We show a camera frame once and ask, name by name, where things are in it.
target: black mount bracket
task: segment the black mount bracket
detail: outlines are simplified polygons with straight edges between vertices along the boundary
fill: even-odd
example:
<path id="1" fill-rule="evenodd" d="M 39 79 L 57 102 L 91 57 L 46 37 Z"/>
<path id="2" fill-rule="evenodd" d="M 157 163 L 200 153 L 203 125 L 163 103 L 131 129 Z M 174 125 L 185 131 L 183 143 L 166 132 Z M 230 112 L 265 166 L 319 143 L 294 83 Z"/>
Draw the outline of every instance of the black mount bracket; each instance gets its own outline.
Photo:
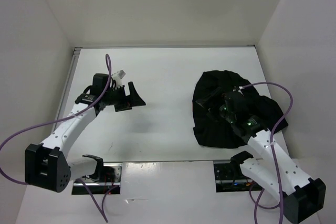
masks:
<path id="1" fill-rule="evenodd" d="M 89 154 L 83 155 L 83 157 L 92 158 L 95 161 L 97 161 L 96 169 L 94 170 L 95 173 L 91 174 L 89 177 L 92 180 L 99 180 L 100 177 L 101 177 L 101 172 L 104 169 L 104 161 L 103 161 L 103 159 L 101 157 L 97 157 L 97 156 L 89 155 Z"/>
<path id="2" fill-rule="evenodd" d="M 75 103 L 84 103 L 90 105 L 93 103 L 99 95 L 103 92 L 104 87 L 108 81 L 108 74 L 96 73 L 93 76 L 92 85 L 88 86 L 84 93 L 77 97 Z M 115 88 L 112 84 L 112 87 L 109 87 L 102 99 L 94 106 L 96 115 L 99 114 L 106 106 L 114 105 L 116 112 L 131 110 L 135 106 L 145 106 L 146 103 L 141 99 L 135 90 L 133 82 L 128 83 L 130 94 L 126 95 L 125 86 Z"/>
<path id="3" fill-rule="evenodd" d="M 284 215 L 293 224 L 298 224 L 323 208 L 326 185 L 321 179 L 309 178 L 309 184 L 295 187 L 291 195 L 283 194 Z"/>
<path id="4" fill-rule="evenodd" d="M 58 147 L 30 144 L 25 150 L 26 183 L 55 191 L 63 191 L 71 177 L 70 167 Z"/>
<path id="5" fill-rule="evenodd" d="M 233 157 L 230 158 L 230 164 L 232 166 L 232 171 L 235 177 L 243 175 L 241 173 L 240 164 L 242 164 L 245 160 L 253 158 L 252 154 L 248 153 L 247 151 L 240 152 Z"/>

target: white floor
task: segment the white floor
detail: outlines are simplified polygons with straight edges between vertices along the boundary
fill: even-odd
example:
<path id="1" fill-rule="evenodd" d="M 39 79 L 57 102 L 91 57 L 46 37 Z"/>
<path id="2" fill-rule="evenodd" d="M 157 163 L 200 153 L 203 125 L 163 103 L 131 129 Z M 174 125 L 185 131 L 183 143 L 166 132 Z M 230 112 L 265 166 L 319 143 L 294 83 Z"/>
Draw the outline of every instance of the white floor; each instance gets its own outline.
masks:
<path id="1" fill-rule="evenodd" d="M 118 48 L 82 49 L 69 95 L 67 113 L 95 73 L 107 73 L 105 54 L 113 71 L 123 69 L 123 83 L 133 81 L 146 106 L 114 112 L 108 107 L 85 129 L 69 153 L 103 157 L 106 162 L 201 161 L 230 159 L 248 146 L 228 150 L 199 146 L 194 133 L 192 97 L 204 71 L 230 70 L 250 82 L 265 81 L 253 47 L 244 48 Z M 257 86 L 270 96 L 266 85 Z M 282 133 L 276 135 L 287 151 Z"/>

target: white table surface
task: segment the white table surface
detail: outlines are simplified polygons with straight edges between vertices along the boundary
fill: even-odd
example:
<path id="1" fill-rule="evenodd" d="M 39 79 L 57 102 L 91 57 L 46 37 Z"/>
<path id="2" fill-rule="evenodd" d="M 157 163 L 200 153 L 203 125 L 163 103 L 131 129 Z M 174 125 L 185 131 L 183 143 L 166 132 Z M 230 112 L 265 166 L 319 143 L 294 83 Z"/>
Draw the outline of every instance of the white table surface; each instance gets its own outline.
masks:
<path id="1" fill-rule="evenodd" d="M 69 158 L 92 154 L 106 162 L 201 161 L 230 159 L 242 150 L 257 156 L 248 146 L 229 150 L 198 145 L 192 115 L 195 85 L 204 71 L 230 70 L 252 83 L 265 81 L 255 48 L 82 49 L 61 116 L 69 113 L 95 73 L 107 73 L 105 54 L 111 56 L 114 72 L 126 72 L 127 92 L 127 82 L 133 81 L 147 105 L 118 113 L 107 107 L 77 139 Z M 266 85 L 256 88 L 270 97 Z M 275 137 L 287 152 L 282 133 Z"/>
<path id="2" fill-rule="evenodd" d="M 71 183 L 59 194 L 28 186 L 16 224 L 104 224 L 90 196 L 71 190 Z M 102 195 L 95 197 L 100 204 Z M 260 203 L 275 201 L 265 192 Z M 212 161 L 124 163 L 121 193 L 107 196 L 104 208 L 112 224 L 254 223 L 248 192 L 216 193 Z M 257 216 L 259 224 L 277 224 L 279 209 L 259 209 Z M 316 214 L 302 222 L 318 223 Z"/>

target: black fabric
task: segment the black fabric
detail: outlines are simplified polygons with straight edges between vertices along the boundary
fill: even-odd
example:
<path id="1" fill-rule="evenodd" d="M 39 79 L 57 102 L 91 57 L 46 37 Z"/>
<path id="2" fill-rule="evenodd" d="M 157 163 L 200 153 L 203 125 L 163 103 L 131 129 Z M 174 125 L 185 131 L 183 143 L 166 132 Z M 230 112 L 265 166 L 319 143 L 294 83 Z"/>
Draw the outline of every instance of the black fabric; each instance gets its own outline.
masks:
<path id="1" fill-rule="evenodd" d="M 215 148 L 238 148 L 246 145 L 244 141 L 234 134 L 231 126 L 226 121 L 214 122 L 207 115 L 206 111 L 195 101 L 205 97 L 218 87 L 224 92 L 232 91 L 234 87 L 244 86 L 250 82 L 239 74 L 231 71 L 209 71 L 204 72 L 196 84 L 193 96 L 193 117 L 195 122 L 194 134 L 199 145 Z M 283 115 L 278 103 L 272 99 L 259 95 L 254 87 L 242 90 L 248 103 L 251 113 L 261 118 L 269 129 L 272 129 L 276 122 Z M 276 132 L 288 126 L 283 120 L 277 127 Z"/>

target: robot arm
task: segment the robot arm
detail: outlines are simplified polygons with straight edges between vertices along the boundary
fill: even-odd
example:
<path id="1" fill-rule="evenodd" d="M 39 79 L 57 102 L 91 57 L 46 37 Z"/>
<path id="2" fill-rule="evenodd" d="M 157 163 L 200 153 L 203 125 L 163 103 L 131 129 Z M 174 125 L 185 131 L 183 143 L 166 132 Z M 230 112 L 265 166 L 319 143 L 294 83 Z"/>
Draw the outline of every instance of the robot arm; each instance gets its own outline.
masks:
<path id="1" fill-rule="evenodd" d="M 139 97 L 133 82 L 129 82 L 130 95 L 126 96 L 121 79 L 124 71 L 112 75 L 112 86 L 107 89 L 101 100 L 82 114 L 78 112 L 94 103 L 107 84 L 107 74 L 95 74 L 92 85 L 87 87 L 75 101 L 70 114 L 72 119 L 64 121 L 39 145 L 30 144 L 25 151 L 25 181 L 30 185 L 63 191 L 71 180 L 90 175 L 99 179 L 103 159 L 93 155 L 83 155 L 79 159 L 67 161 L 68 153 L 86 126 L 107 106 L 114 105 L 116 112 L 131 110 L 134 106 L 146 103 Z"/>
<path id="2" fill-rule="evenodd" d="M 214 121 L 228 122 L 237 136 L 273 165 L 271 145 L 274 146 L 283 184 L 282 192 L 279 192 L 274 169 L 263 167 L 248 152 L 233 156 L 231 164 L 236 171 L 253 179 L 277 201 L 282 193 L 284 215 L 290 222 L 300 223 L 323 208 L 326 185 L 321 179 L 313 180 L 301 170 L 276 141 L 270 143 L 270 131 L 259 117 L 249 113 L 244 95 L 239 89 L 224 93 L 221 88 L 217 88 L 196 103 L 206 109 L 207 115 Z"/>

